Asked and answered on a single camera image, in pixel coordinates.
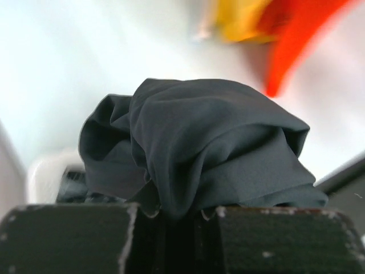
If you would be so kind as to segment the white plastic basket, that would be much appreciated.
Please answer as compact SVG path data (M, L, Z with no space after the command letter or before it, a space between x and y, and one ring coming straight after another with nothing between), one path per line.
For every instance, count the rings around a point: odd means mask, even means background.
M28 169L26 202L28 204L54 204L62 178L69 170L84 171L84 163L75 150L43 155Z

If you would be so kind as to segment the orange shorts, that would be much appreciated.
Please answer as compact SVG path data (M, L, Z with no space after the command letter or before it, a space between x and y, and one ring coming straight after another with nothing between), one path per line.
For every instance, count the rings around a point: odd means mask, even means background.
M271 1L258 29L274 37L270 47L265 94L279 95L294 66L306 55L315 36L355 1Z

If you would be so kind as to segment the yellow shorts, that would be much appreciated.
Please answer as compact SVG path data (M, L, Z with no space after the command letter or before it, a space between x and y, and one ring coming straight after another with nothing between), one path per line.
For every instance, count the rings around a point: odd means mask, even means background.
M228 43L275 41L273 35L258 29L259 21L269 4L268 0L217 1L214 24L222 40Z

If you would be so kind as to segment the dark navy shorts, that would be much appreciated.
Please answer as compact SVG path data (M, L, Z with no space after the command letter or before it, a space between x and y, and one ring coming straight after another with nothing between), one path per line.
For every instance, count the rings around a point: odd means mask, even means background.
M318 208L328 198L299 161L309 129L238 82L146 79L99 103L79 154L91 190L172 220L215 206Z

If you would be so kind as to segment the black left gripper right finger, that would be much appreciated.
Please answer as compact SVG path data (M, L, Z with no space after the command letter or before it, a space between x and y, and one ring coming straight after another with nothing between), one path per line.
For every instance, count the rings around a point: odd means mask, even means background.
M226 273L364 273L352 221L327 209L216 209Z

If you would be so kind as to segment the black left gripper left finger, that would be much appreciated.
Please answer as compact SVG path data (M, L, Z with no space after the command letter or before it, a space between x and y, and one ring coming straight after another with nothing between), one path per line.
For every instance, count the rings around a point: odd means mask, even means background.
M28 205L1 220L1 273L138 273L137 208Z

